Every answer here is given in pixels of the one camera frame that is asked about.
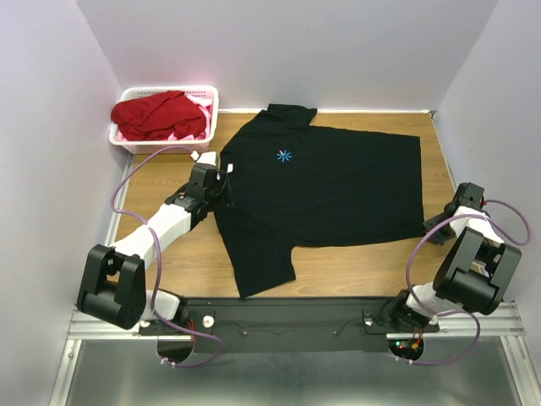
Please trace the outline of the black t shirt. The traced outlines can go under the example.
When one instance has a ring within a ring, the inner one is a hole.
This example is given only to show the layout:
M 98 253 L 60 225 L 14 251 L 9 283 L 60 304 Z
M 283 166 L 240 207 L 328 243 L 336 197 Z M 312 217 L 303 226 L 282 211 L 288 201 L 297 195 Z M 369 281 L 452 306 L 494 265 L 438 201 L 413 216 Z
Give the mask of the black t shirt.
M 420 139 L 315 126 L 316 113 L 271 104 L 221 151 L 232 206 L 215 219 L 241 298 L 293 281 L 295 247 L 423 233 Z

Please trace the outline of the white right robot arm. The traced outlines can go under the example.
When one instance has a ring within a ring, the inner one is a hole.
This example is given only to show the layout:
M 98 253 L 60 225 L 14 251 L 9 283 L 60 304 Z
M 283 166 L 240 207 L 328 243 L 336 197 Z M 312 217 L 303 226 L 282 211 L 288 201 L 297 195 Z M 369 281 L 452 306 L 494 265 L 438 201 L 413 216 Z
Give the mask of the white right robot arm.
M 522 258 L 517 242 L 484 209 L 489 202 L 484 188 L 461 183 L 443 211 L 424 221 L 424 236 L 407 262 L 406 283 L 382 310 L 378 324 L 383 332 L 420 332 L 445 315 L 461 311 L 490 315 L 503 299 Z M 434 281 L 423 285 L 411 279 L 415 256 L 423 244 L 452 241 Z

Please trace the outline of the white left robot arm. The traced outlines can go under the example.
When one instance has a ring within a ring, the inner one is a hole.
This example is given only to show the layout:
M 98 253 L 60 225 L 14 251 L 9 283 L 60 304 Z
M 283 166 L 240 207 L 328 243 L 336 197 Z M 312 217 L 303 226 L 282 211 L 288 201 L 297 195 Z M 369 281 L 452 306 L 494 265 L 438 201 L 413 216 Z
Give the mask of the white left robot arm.
M 157 212 L 127 237 L 90 249 L 79 287 L 77 309 L 128 330 L 140 321 L 158 320 L 170 333 L 188 324 L 183 300 L 146 289 L 145 272 L 161 262 L 171 243 L 193 230 L 216 208 L 231 202 L 228 173 L 207 152 L 195 162 L 189 181 L 167 197 Z

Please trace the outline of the white plastic laundry basket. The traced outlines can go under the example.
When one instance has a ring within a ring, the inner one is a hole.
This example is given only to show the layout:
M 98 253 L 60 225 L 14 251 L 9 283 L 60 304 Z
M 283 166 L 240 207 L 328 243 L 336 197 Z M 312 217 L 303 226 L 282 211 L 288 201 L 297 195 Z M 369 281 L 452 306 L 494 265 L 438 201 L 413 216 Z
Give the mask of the white plastic laundry basket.
M 167 140 L 129 141 L 120 135 L 118 126 L 111 123 L 109 142 L 135 155 L 151 154 L 169 146 L 175 146 L 175 149 L 170 153 L 191 153 L 192 151 L 203 153 L 208 151 L 217 126 L 219 93 L 216 87 L 212 85 L 135 86 L 124 90 L 118 101 L 125 102 L 165 91 L 183 91 L 186 96 L 195 99 L 199 106 L 205 108 L 206 127 L 203 136 L 183 137 L 178 140 L 169 137 Z

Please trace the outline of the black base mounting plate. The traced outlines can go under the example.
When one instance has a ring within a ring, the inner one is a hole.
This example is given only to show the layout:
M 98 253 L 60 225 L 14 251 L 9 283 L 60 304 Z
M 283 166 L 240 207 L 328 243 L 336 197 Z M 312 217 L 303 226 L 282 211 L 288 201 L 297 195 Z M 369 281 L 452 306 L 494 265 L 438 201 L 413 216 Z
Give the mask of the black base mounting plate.
M 181 299 L 170 319 L 195 336 L 160 321 L 149 308 L 91 304 L 85 314 L 154 338 L 160 355 L 179 360 L 219 349 L 228 354 L 389 349 L 417 354 L 412 346 L 423 344 L 420 334 L 439 330 L 387 297 Z

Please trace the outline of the aluminium frame rail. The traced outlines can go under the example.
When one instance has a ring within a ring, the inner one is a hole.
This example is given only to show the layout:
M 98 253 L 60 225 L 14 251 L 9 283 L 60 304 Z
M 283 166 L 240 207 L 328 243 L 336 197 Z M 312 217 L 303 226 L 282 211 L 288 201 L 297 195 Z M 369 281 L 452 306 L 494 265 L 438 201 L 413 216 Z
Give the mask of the aluminium frame rail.
M 122 178 L 127 176 L 131 171 L 134 161 L 135 156 L 128 154 L 124 163 Z M 120 206 L 123 206 L 125 201 L 128 182 L 120 189 L 119 196 L 115 198 L 115 203 Z M 108 223 L 104 244 L 110 244 L 115 240 L 119 223 L 120 215 L 113 212 Z M 136 330 L 135 327 L 130 330 L 123 330 L 95 317 L 82 314 L 74 308 L 69 320 L 66 342 L 48 405 L 68 404 L 70 391 L 75 388 L 73 384 L 74 376 L 79 365 L 79 358 L 82 354 L 81 349 L 84 342 L 90 340 L 114 341 L 142 338 L 139 337 Z

